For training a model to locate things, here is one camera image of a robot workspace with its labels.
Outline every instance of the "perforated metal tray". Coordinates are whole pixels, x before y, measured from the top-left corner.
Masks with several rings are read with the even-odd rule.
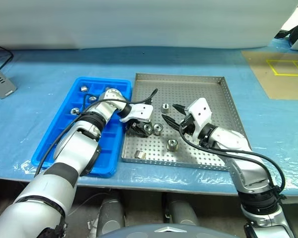
[[[218,156],[204,153],[187,145],[180,138],[179,133],[163,120],[160,110],[163,103],[188,106],[194,100],[205,97],[212,111],[213,124],[238,131],[246,137],[225,78],[137,73],[133,89],[133,100],[143,99],[150,95],[155,88],[158,88],[158,93],[153,98],[151,121],[153,124],[161,123],[163,125],[162,134],[160,136],[153,134],[148,138],[139,138],[126,134],[122,150],[123,161],[227,170],[224,162]],[[171,108],[171,112],[167,115],[174,118],[178,123],[184,118],[174,108]],[[166,149],[166,142],[171,138],[179,142],[176,152],[169,152]],[[134,158],[136,150],[144,151],[147,154],[146,159]]]

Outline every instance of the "metal nut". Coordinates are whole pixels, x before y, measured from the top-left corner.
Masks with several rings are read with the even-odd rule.
[[[151,135],[153,133],[153,127],[151,124],[144,124],[143,129],[148,135]]]
[[[168,151],[177,151],[178,150],[178,141],[176,139],[169,139],[167,141],[167,150]]]
[[[161,105],[161,112],[162,113],[169,113],[170,112],[170,105],[168,103],[164,103]]]
[[[71,114],[72,115],[79,115],[80,111],[79,111],[79,108],[72,108],[71,109]]]
[[[96,101],[96,99],[97,99],[96,97],[92,96],[92,97],[89,97],[88,100],[89,100],[90,103],[93,103],[93,102]]]
[[[161,132],[163,130],[163,125],[160,123],[156,123],[153,125],[153,133],[155,135],[161,135]]]
[[[135,158],[144,160],[144,159],[146,159],[146,153],[144,151],[141,151],[141,150],[136,150]]]
[[[83,85],[83,86],[80,87],[80,91],[81,92],[87,92],[88,88],[85,85]]]

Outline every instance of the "white backdrop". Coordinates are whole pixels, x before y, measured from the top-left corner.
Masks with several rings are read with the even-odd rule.
[[[298,0],[0,0],[0,45],[260,47],[297,5]]]

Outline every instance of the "gray floor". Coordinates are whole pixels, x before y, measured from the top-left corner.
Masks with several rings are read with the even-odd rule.
[[[0,213],[13,202],[26,184],[0,180]],[[69,228],[67,238],[86,237],[88,234],[87,222],[97,217],[100,204],[108,192],[106,189],[79,187],[72,211],[67,218]],[[160,192],[121,190],[123,204],[126,212],[126,225],[139,225],[147,223],[163,223],[163,211]],[[243,226],[245,219],[240,212],[236,197],[191,195],[182,194],[194,208],[200,225],[226,232],[244,238]],[[284,205],[284,211],[291,220],[298,238],[298,204]]]

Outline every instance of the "table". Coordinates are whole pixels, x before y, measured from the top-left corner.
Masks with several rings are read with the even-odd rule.
[[[254,51],[289,52],[285,40]],[[267,97],[241,50],[121,47],[14,51],[3,73],[18,90],[0,99],[0,178],[29,181],[31,157],[68,90],[80,76],[134,81],[136,72],[224,76],[255,152],[275,159],[298,195],[298,101]],[[272,170],[279,182],[278,173]],[[79,185],[188,193],[236,194],[228,172],[119,162],[111,178],[82,177]]]

